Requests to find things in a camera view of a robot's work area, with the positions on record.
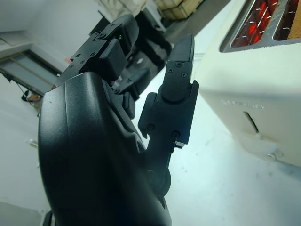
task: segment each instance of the cable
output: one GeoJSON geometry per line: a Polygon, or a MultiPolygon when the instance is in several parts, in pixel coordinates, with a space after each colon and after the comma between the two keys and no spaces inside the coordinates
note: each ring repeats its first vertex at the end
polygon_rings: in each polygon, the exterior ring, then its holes
{"type": "Polygon", "coordinates": [[[24,93],[24,91],[23,91],[23,89],[21,88],[21,86],[19,85],[19,83],[17,83],[17,82],[15,82],[15,83],[18,85],[18,87],[19,87],[20,90],[22,91],[22,93],[23,93],[24,97],[26,98],[27,102],[34,108],[34,105],[31,103],[31,101],[28,100],[26,94],[24,93]]]}

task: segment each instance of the toaster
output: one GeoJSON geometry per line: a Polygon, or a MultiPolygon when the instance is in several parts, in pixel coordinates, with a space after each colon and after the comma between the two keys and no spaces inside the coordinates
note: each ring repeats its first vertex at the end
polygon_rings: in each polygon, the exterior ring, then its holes
{"type": "Polygon", "coordinates": [[[196,72],[199,92],[243,149],[301,166],[298,0],[236,0],[196,72]]]}

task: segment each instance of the cardboard box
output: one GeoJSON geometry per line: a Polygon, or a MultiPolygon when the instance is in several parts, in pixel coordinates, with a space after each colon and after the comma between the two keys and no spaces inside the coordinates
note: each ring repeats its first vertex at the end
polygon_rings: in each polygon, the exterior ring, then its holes
{"type": "Polygon", "coordinates": [[[183,0],[156,0],[158,8],[161,10],[177,7],[183,0]]]}
{"type": "Polygon", "coordinates": [[[204,0],[184,0],[174,8],[165,9],[162,13],[169,19],[185,19],[189,17],[204,0]]]}

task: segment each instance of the robotic hand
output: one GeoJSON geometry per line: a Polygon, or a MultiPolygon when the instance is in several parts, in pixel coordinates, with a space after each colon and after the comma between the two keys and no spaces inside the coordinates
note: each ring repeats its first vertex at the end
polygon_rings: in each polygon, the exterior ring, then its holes
{"type": "Polygon", "coordinates": [[[164,195],[175,147],[188,143],[198,93],[190,84],[194,39],[174,47],[158,93],[147,96],[138,127],[131,119],[150,82],[143,69],[113,89],[138,36],[132,16],[93,34],[43,98],[39,159],[59,226],[170,226],[164,195]]]}

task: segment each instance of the white wall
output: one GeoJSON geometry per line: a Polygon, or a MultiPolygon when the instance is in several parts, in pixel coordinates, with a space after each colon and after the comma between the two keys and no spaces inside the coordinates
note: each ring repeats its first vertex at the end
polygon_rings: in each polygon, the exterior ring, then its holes
{"type": "Polygon", "coordinates": [[[81,47],[102,18],[99,9],[93,0],[47,1],[27,31],[32,51],[63,71],[64,58],[81,47]]]}
{"type": "Polygon", "coordinates": [[[23,31],[47,0],[0,0],[0,32],[23,31]]]}
{"type": "Polygon", "coordinates": [[[21,96],[15,82],[0,74],[0,202],[40,211],[49,205],[37,168],[38,150],[25,143],[37,140],[39,119],[21,96]]]}

